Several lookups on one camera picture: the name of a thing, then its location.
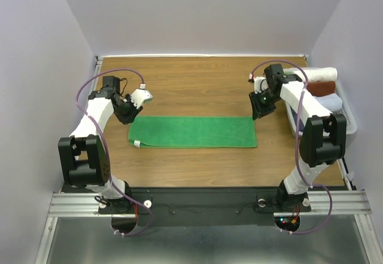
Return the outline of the green towel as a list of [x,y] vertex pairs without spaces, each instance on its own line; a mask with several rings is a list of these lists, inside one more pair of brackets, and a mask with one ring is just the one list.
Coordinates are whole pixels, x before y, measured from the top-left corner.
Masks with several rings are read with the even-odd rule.
[[256,148],[251,117],[142,116],[130,125],[137,148]]

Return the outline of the light blue towel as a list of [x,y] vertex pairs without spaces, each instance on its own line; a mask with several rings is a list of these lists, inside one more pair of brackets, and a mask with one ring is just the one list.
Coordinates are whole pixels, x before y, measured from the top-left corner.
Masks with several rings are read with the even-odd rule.
[[342,109],[342,99],[335,93],[321,97],[316,96],[315,98],[323,107],[331,112],[337,112]]

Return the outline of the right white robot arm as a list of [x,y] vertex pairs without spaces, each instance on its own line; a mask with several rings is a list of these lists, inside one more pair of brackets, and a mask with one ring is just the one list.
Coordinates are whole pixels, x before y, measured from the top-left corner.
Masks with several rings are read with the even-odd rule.
[[346,117],[321,105],[308,91],[309,75],[297,66],[296,72],[285,72],[283,61],[267,61],[264,75],[249,74],[254,90],[249,94],[252,118],[260,119],[284,101],[297,114],[296,123],[303,133],[296,134],[295,161],[292,172],[281,181],[275,203],[281,210],[297,205],[309,206],[307,192],[315,179],[330,165],[344,157],[346,149]]

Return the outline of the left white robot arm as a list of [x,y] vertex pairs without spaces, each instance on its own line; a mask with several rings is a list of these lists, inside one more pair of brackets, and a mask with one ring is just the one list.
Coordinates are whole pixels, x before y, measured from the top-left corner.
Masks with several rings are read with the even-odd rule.
[[133,123],[149,95],[143,89],[122,95],[121,81],[115,76],[103,77],[102,87],[89,95],[76,129],[58,142],[64,182],[97,193],[96,200],[111,213],[137,210],[138,202],[133,201],[128,183],[113,176],[103,132],[111,116],[123,125]]

